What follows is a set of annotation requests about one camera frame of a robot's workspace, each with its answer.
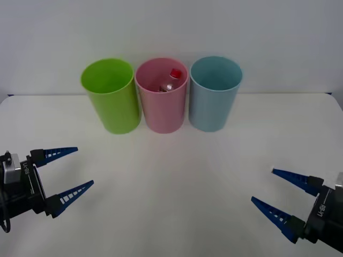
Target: pink cup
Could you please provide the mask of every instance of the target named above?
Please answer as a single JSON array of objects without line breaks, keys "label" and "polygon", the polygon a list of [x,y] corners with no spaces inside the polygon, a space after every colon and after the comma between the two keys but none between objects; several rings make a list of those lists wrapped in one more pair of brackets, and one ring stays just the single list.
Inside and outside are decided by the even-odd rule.
[{"label": "pink cup", "polygon": [[[156,92],[172,69],[182,72],[180,86],[169,92]],[[186,66],[171,58],[156,58],[144,62],[136,71],[141,104],[148,127],[157,133],[172,133],[184,120],[184,106],[189,73]]]}]

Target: white wall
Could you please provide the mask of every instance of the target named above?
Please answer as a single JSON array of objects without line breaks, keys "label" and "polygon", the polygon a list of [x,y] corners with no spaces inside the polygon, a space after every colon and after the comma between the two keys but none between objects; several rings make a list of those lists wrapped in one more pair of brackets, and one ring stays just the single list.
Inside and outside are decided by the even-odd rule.
[{"label": "white wall", "polygon": [[82,70],[118,56],[190,64],[225,55],[241,92],[343,86],[342,0],[3,0],[0,94],[78,94]]}]

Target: white table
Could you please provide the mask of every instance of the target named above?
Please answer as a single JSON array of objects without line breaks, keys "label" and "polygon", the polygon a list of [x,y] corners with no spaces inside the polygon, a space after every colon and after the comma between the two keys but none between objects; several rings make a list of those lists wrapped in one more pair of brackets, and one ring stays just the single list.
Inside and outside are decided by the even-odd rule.
[{"label": "white table", "polygon": [[343,169],[343,112],[326,94],[240,94],[227,126],[157,134],[105,131],[85,96],[13,96],[0,105],[0,153],[79,152],[39,168],[47,196],[95,184],[61,216],[29,211],[0,233],[0,256],[341,256],[290,243],[251,196],[307,220],[315,198],[272,167],[334,186]]}]

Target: cup rim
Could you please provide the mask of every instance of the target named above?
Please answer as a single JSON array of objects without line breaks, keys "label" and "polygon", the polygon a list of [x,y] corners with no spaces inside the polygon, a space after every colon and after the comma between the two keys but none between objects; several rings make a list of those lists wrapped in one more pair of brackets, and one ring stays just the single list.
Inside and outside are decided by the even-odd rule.
[{"label": "cup rim", "polygon": [[[99,63],[99,62],[103,62],[103,61],[107,61],[107,60],[116,60],[116,61],[121,61],[121,62],[123,62],[123,63],[128,64],[129,67],[130,67],[130,69],[132,70],[132,76],[131,76],[129,82],[128,82],[125,86],[123,86],[122,88],[120,88],[120,89],[118,89],[118,90],[115,90],[115,91],[112,91],[112,92],[108,92],[108,93],[97,93],[97,92],[93,92],[93,91],[87,89],[87,88],[84,86],[84,84],[82,83],[82,77],[83,77],[85,71],[86,71],[90,66],[92,66],[93,64],[96,64],[96,63]],[[90,65],[88,65],[88,66],[84,69],[84,71],[82,71],[82,74],[81,74],[81,77],[80,77],[80,82],[81,82],[82,87],[83,87],[86,91],[88,91],[88,92],[90,92],[90,93],[92,93],[92,94],[95,94],[95,95],[109,95],[109,94],[117,93],[117,92],[119,92],[119,91],[121,91],[121,90],[127,88],[127,87],[132,83],[134,76],[135,76],[135,70],[133,69],[133,66],[132,66],[129,62],[124,61],[123,59],[120,59],[120,58],[104,58],[104,59],[97,60],[97,61],[91,63]]]},{"label": "cup rim", "polygon": [[[143,66],[143,64],[145,64],[147,62],[150,62],[150,61],[153,61],[153,60],[156,60],[156,59],[171,59],[171,60],[181,64],[181,66],[184,67],[184,69],[186,70],[186,73],[187,73],[187,76],[186,76],[186,79],[185,79],[184,83],[181,86],[179,86],[177,89],[174,89],[174,90],[171,90],[171,91],[168,91],[168,92],[155,92],[155,91],[151,91],[151,90],[148,90],[148,89],[142,87],[138,83],[138,81],[137,81],[137,72]],[[137,87],[139,87],[139,89],[143,90],[144,92],[151,93],[151,94],[170,94],[170,93],[174,93],[174,92],[176,92],[178,90],[181,90],[181,88],[183,88],[185,85],[187,85],[187,82],[189,81],[189,74],[190,74],[190,72],[188,71],[187,66],[184,65],[184,63],[182,61],[180,61],[178,59],[175,59],[175,58],[171,58],[171,57],[157,57],[157,58],[148,59],[145,62],[143,62],[142,64],[140,64],[140,66],[137,68],[137,70],[135,72],[135,76],[134,77],[135,77],[135,83],[136,83]]]},{"label": "cup rim", "polygon": [[[240,68],[241,73],[242,73],[241,81],[240,81],[236,86],[234,86],[234,87],[232,87],[232,88],[229,88],[229,89],[224,89],[224,90],[209,89],[209,88],[207,88],[207,87],[204,87],[204,86],[200,85],[200,84],[193,78],[192,72],[191,72],[191,71],[192,71],[192,68],[193,68],[193,66],[194,66],[194,64],[195,64],[196,62],[198,62],[198,61],[200,61],[200,60],[202,60],[202,59],[205,59],[205,58],[209,58],[209,57],[224,58],[224,59],[229,60],[229,61],[233,62],[234,64],[236,64],[236,65]],[[234,61],[234,60],[232,60],[232,59],[229,59],[229,58],[227,58],[227,57],[225,57],[225,56],[218,56],[218,55],[210,55],[210,56],[205,56],[205,57],[202,57],[202,58],[200,58],[200,59],[197,59],[195,62],[193,62],[193,64],[192,64],[191,67],[189,68],[189,73],[190,73],[191,80],[192,80],[195,84],[197,84],[199,87],[202,87],[202,88],[205,89],[205,90],[212,91],[212,92],[226,92],[226,91],[235,90],[237,87],[240,86],[240,84],[242,83],[242,80],[243,80],[243,70],[242,70],[241,66],[238,64],[238,62],[236,62],[236,61]]]}]

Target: small bottle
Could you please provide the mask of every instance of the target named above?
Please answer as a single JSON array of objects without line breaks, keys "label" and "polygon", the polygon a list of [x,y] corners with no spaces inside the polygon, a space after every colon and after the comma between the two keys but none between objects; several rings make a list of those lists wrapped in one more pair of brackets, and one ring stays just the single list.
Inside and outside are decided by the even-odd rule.
[{"label": "small bottle", "polygon": [[180,70],[172,69],[169,78],[160,86],[159,92],[169,92],[177,89],[180,86],[181,75]]}]

